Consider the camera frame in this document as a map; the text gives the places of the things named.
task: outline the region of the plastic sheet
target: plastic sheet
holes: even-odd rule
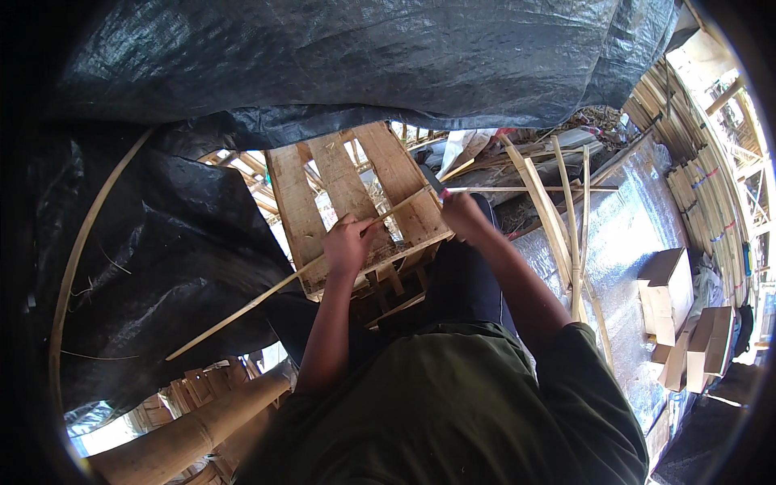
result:
[[[615,377],[645,433],[670,391],[657,382],[660,369],[650,362],[636,276],[653,253],[687,245],[681,215],[658,170],[669,165],[665,146],[647,141],[602,182],[617,185],[617,192],[591,194],[586,273],[606,320]],[[581,203],[577,204],[581,222],[580,210]],[[568,305],[544,230],[518,238],[514,246]],[[591,326],[599,334],[593,308],[583,295]]]
[[[143,132],[119,123],[70,126],[41,135],[32,150],[38,261],[28,318],[42,346],[81,222]],[[87,356],[61,356],[72,434],[107,424],[184,371],[270,345],[277,340],[271,325],[312,321],[317,311],[295,282],[165,361],[292,272],[237,170],[168,151],[182,145],[183,152],[199,151],[182,139],[189,133],[160,130],[140,149],[86,241],[62,342],[62,350]]]
[[[89,24],[49,114],[219,113],[253,149],[385,119],[551,127],[581,106],[622,106],[678,13],[672,0],[121,0]]]

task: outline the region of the bamboo structure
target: bamboo structure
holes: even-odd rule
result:
[[[131,442],[88,458],[111,485],[163,485],[290,388],[278,365],[225,396]]]

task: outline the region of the black tarp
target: black tarp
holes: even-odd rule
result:
[[[105,3],[57,83],[47,110],[57,125],[30,147],[38,281],[28,306],[41,345],[95,194],[145,125],[167,124],[106,200],[64,327],[66,351],[140,357],[63,355],[68,422],[88,429],[184,370],[272,343],[268,320],[309,324],[315,306],[290,286],[164,363],[291,271],[239,174],[197,157],[385,119],[555,126],[581,106],[621,106],[677,13],[673,0]]]
[[[29,316],[44,342],[78,228],[144,128],[86,123],[43,133],[30,174],[38,280]],[[165,357],[291,274],[239,173],[176,156],[160,130],[127,165],[84,247],[64,325],[61,387],[72,433],[91,430],[178,379],[276,341],[273,325],[312,321],[298,282],[181,357]]]
[[[550,127],[622,106],[678,12],[674,0],[123,0],[85,33],[50,115],[219,113],[253,149],[386,119]]]

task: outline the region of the wooden plank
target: wooden plank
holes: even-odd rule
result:
[[[213,393],[216,394],[216,398],[222,397],[230,391],[225,369],[213,369],[205,372],[205,375],[210,387],[213,388]]]
[[[337,218],[341,219],[347,213],[353,214],[358,220],[367,217],[377,218],[379,215],[377,209],[372,203],[372,199],[369,198],[364,182],[355,170],[339,133],[309,140],[307,145],[313,154],[320,176],[324,180],[329,200],[334,206]],[[372,243],[372,253],[365,264],[370,265],[381,261],[385,258],[386,253],[395,251],[396,245],[383,224],[375,236]]]
[[[383,122],[353,128],[391,206],[428,184],[415,161]],[[436,196],[418,197],[395,214],[406,246],[412,247],[449,229],[442,221]]]
[[[301,268],[324,253],[321,242],[326,228],[307,184],[296,145],[270,150],[267,168],[291,256],[296,267]],[[325,279],[327,272],[328,267],[321,262],[306,273],[303,283],[312,286]]]
[[[393,263],[386,263],[377,269],[377,280],[383,281],[384,279],[390,281],[393,291],[397,296],[404,295],[404,286],[401,284],[401,279],[399,278],[398,273],[396,273],[396,268],[393,267]]]

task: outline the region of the stack of bamboo strips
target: stack of bamboo strips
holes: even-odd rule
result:
[[[725,298],[736,307],[746,298],[746,274],[743,263],[743,241],[739,226],[742,220],[733,210],[731,194],[722,177],[722,170],[705,148],[698,158],[683,167],[694,187],[695,195],[706,219],[712,242],[713,255],[722,273]]]
[[[684,214],[692,246],[711,255],[722,274],[729,304],[747,298],[743,245],[749,241],[748,212],[706,113],[676,71],[659,61],[642,77],[625,104],[638,128],[659,118],[656,129],[674,160],[667,181]]]
[[[670,107],[666,68],[669,70]],[[674,69],[666,66],[664,61],[658,61],[642,76],[633,89],[632,98],[625,104],[625,111],[641,131],[662,115],[656,128],[675,161],[692,160],[707,143],[699,128],[704,123],[705,113],[698,113],[691,94]]]

